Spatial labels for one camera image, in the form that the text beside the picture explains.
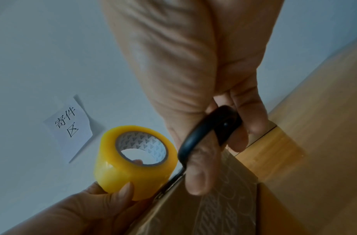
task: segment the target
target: packing tape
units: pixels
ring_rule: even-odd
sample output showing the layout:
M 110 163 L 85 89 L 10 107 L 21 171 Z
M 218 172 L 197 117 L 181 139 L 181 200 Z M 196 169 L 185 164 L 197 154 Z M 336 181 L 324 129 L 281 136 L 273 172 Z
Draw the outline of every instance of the packing tape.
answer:
M 136 165 L 122 153 L 126 149 L 146 151 L 155 163 Z M 132 182 L 133 200 L 139 201 L 152 197 L 169 180 L 177 162 L 176 148 L 162 134 L 145 127 L 121 126 L 102 136 L 94 176 L 108 193 Z

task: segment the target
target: white wall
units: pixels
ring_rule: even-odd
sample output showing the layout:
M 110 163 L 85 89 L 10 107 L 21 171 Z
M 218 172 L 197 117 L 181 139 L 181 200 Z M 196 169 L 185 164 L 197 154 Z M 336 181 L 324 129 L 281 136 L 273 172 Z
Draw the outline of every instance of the white wall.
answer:
M 260 66 L 271 110 L 357 37 L 357 0 L 286 1 Z M 42 121 L 77 94 L 95 138 L 69 165 Z M 0 233 L 93 181 L 100 135 L 137 124 L 168 135 L 95 0 L 0 0 Z

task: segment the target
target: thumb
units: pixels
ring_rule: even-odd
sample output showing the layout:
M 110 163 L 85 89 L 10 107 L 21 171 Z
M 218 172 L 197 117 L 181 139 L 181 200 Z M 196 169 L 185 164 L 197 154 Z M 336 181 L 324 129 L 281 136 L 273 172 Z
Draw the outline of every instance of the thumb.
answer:
M 120 191 L 112 194 L 82 193 L 78 197 L 78 211 L 84 219 L 98 220 L 113 217 L 130 206 L 134 186 L 129 182 Z
M 180 148 L 187 135 L 206 115 L 205 112 L 180 113 L 165 118 L 177 148 Z M 203 195 L 211 190 L 219 172 L 220 159 L 221 149 L 216 134 L 211 131 L 189 156 L 185 178 L 189 193 Z

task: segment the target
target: scissors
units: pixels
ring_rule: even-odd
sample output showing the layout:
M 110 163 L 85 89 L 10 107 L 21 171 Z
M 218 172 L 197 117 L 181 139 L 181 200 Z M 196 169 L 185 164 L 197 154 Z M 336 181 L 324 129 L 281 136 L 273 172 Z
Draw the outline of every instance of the scissors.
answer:
M 186 172 L 190 153 L 197 144 L 212 130 L 216 133 L 218 144 L 223 145 L 232 132 L 242 124 L 236 110 L 230 106 L 221 106 L 203 118 L 190 132 L 178 150 L 178 160 L 182 164 L 181 171 L 163 185 L 155 194 L 155 200 L 161 198 Z

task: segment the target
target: paper note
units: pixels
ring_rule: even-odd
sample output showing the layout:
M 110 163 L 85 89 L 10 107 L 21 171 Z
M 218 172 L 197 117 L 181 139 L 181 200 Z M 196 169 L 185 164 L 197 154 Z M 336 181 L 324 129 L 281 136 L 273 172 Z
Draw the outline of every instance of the paper note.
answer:
M 74 98 L 44 121 L 66 162 L 70 162 L 92 137 L 89 119 Z

